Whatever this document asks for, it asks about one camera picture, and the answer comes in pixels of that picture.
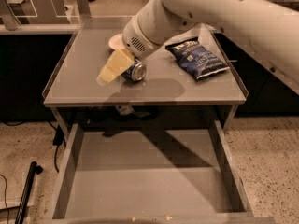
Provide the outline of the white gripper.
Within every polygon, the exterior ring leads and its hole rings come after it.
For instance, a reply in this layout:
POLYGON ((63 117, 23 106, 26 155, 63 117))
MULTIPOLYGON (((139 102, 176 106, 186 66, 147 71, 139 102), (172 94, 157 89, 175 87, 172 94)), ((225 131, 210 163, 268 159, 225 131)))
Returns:
POLYGON ((162 45, 158 37, 157 19, 149 13, 133 16, 123 29, 122 43, 126 48, 112 52, 96 79, 102 86, 111 83, 130 68, 135 56, 138 59, 146 58, 162 45))

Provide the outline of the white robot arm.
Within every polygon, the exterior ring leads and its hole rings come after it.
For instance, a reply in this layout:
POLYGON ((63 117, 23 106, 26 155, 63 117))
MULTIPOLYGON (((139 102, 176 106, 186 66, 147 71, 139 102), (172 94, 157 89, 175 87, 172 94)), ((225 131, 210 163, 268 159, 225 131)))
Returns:
POLYGON ((106 85, 175 35, 197 24, 222 32, 275 77, 299 93, 299 12, 267 0, 149 0, 122 32, 97 82, 106 85))

